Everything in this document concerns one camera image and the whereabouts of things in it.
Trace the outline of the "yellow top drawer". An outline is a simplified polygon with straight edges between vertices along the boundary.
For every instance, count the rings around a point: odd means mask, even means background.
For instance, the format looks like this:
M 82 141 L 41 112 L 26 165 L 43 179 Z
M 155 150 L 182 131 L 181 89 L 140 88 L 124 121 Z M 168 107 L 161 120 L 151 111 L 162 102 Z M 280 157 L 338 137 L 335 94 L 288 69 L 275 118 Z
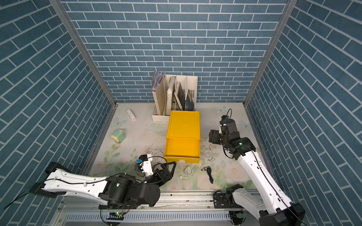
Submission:
M 200 140 L 195 138 L 167 138 L 164 158 L 168 162 L 200 162 Z

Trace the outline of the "black earphones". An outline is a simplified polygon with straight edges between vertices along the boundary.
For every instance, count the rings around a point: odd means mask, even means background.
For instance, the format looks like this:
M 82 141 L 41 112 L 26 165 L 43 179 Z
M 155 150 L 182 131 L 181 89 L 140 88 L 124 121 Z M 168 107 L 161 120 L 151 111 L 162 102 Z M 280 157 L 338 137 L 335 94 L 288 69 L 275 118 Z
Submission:
M 207 175 L 209 176 L 210 183 L 213 184 L 214 179 L 212 177 L 212 169 L 211 169 L 211 167 L 210 166 L 205 166 L 201 170 L 207 173 Z

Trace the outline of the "yellow drawer cabinet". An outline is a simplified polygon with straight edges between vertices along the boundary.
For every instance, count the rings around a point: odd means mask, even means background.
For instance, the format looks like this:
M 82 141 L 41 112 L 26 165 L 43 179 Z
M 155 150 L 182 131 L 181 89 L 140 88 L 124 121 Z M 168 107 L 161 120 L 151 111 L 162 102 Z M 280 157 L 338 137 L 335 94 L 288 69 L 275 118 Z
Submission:
M 171 111 L 167 138 L 200 139 L 200 112 Z

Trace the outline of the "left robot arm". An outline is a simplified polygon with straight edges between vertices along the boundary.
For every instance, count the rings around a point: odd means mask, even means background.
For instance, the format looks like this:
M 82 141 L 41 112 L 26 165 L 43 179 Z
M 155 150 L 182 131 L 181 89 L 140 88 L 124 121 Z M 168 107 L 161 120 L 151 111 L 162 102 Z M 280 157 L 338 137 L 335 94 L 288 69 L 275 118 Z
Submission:
M 159 169 L 139 181 L 135 176 L 119 173 L 109 177 L 89 177 L 73 174 L 59 163 L 51 162 L 46 168 L 47 177 L 35 183 L 30 193 L 44 197 L 81 197 L 100 205 L 100 209 L 137 208 L 140 205 L 155 206 L 160 187 L 173 178 L 177 163 L 162 163 Z

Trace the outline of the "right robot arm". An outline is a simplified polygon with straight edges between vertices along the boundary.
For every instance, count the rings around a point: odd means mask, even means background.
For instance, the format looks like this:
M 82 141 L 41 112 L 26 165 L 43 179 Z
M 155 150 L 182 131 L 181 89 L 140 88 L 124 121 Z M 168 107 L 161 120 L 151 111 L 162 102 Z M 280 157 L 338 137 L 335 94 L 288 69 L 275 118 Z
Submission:
M 228 187 L 224 193 L 231 207 L 241 206 L 251 213 L 261 226 L 300 226 L 305 210 L 293 202 L 278 186 L 265 165 L 256 147 L 247 137 L 240 137 L 236 123 L 224 115 L 219 130 L 211 130 L 209 142 L 222 145 L 226 156 L 232 155 L 250 176 L 261 199 L 256 199 L 242 185 Z

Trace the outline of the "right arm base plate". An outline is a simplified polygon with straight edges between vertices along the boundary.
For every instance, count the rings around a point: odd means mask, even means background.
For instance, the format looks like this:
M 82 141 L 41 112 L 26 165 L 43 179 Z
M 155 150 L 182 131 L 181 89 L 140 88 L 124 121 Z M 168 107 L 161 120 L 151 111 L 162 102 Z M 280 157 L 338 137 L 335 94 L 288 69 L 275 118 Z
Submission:
M 226 194 L 220 190 L 217 190 L 213 193 L 213 201 L 215 209 L 233 208 L 233 205 L 230 204 Z

